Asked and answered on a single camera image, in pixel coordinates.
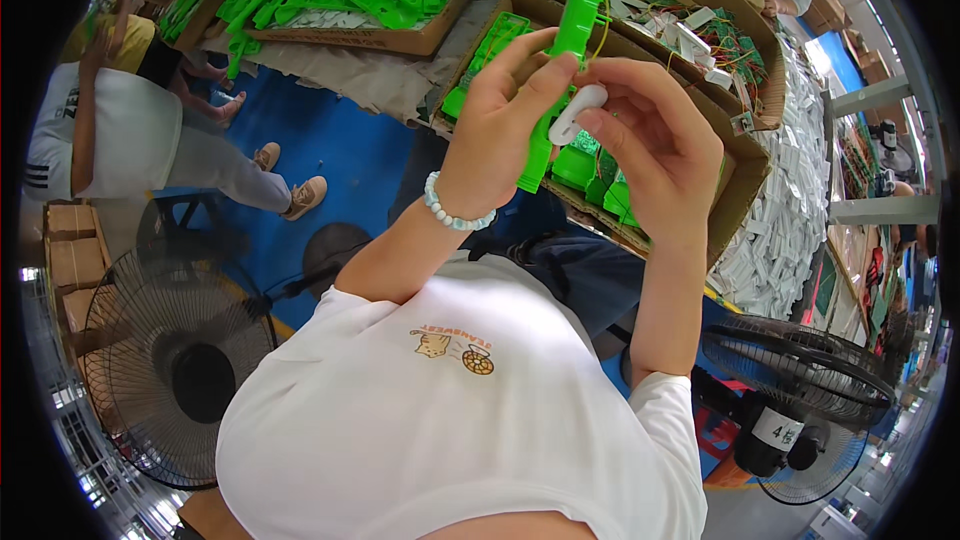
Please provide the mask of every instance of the cartoon cat print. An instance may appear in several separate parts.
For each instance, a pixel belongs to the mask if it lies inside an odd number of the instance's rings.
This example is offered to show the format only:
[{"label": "cartoon cat print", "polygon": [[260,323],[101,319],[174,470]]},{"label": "cartoon cat print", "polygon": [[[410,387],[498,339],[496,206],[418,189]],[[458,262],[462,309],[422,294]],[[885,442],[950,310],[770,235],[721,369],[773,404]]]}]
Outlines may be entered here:
[{"label": "cartoon cat print", "polygon": [[414,353],[426,355],[430,359],[447,354],[450,336],[443,333],[429,333],[423,330],[410,330],[410,336],[420,336],[419,346]]}]

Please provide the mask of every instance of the hand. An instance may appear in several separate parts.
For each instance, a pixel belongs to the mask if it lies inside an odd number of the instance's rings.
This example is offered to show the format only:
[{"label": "hand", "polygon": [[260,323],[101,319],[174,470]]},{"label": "hand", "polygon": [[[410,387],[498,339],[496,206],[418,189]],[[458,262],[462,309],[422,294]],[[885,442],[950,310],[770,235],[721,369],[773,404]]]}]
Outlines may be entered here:
[{"label": "hand", "polygon": [[110,45],[110,32],[98,26],[93,38],[86,44],[83,55],[79,57],[79,79],[93,81],[97,72],[107,61],[107,48]]},{"label": "hand", "polygon": [[542,52],[556,35],[550,27],[515,38],[470,82],[435,185],[450,215],[482,218],[513,198],[534,125],[579,69],[572,53]]},{"label": "hand", "polygon": [[720,138],[659,64],[597,59],[574,79],[578,87],[597,82],[609,99],[576,121],[616,159],[636,222],[655,244],[706,250]]},{"label": "hand", "polygon": [[780,4],[777,0],[763,0],[763,10],[760,11],[760,15],[774,18],[778,13],[780,13]]}]

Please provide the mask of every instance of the fan label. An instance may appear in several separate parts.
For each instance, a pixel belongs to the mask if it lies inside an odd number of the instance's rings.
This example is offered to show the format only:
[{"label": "fan label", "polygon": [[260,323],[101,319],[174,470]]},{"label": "fan label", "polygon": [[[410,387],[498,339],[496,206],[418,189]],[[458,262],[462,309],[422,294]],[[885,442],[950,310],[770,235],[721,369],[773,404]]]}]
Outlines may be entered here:
[{"label": "fan label", "polygon": [[753,426],[752,434],[774,449],[789,452],[803,428],[803,421],[794,421],[769,406],[764,406],[760,418]]}]

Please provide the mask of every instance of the fan grille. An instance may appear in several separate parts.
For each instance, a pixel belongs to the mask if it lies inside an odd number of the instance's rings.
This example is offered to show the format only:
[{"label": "fan grille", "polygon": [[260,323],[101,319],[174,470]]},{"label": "fan grille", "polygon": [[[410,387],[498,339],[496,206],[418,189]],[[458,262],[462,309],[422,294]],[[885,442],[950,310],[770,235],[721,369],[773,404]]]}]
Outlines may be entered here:
[{"label": "fan grille", "polygon": [[103,348],[81,368],[131,464],[166,486],[210,488],[223,411],[276,336],[269,317],[247,315],[248,293],[234,280],[253,285],[241,270],[156,254],[134,249],[104,276],[85,332]]},{"label": "fan grille", "polygon": [[786,467],[770,477],[757,479],[770,498],[786,505],[808,505],[834,492],[857,467],[867,446],[868,432],[823,423],[830,426],[830,438],[825,452],[809,469]]},{"label": "fan grille", "polygon": [[855,428],[873,425],[893,397],[876,355],[794,323],[733,315],[707,329],[702,352],[777,402]]}]

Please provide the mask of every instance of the leg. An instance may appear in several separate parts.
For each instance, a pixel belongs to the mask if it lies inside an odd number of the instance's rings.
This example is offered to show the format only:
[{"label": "leg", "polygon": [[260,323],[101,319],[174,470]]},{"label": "leg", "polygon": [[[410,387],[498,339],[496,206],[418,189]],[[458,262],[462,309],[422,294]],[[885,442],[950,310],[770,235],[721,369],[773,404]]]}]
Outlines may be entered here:
[{"label": "leg", "polygon": [[240,107],[243,106],[247,97],[247,93],[241,91],[231,102],[224,104],[222,107],[215,107],[210,104],[210,102],[191,93],[186,85],[186,79],[184,79],[184,76],[179,71],[174,73],[173,79],[170,80],[168,90],[180,99],[184,107],[204,114],[214,122],[223,122],[235,116],[237,112],[240,111]]},{"label": "leg", "polygon": [[547,238],[530,248],[523,265],[570,307],[591,338],[641,301],[645,261],[598,235]]},{"label": "leg", "polygon": [[291,206],[282,175],[261,169],[223,139],[215,125],[187,109],[167,186],[217,188],[242,205],[274,213]]},{"label": "leg", "polygon": [[388,227],[397,221],[407,207],[424,195],[426,176],[437,172],[444,164],[449,144],[428,127],[420,126],[416,129],[410,156],[403,167],[400,187],[396,191],[393,204],[387,210]]}]

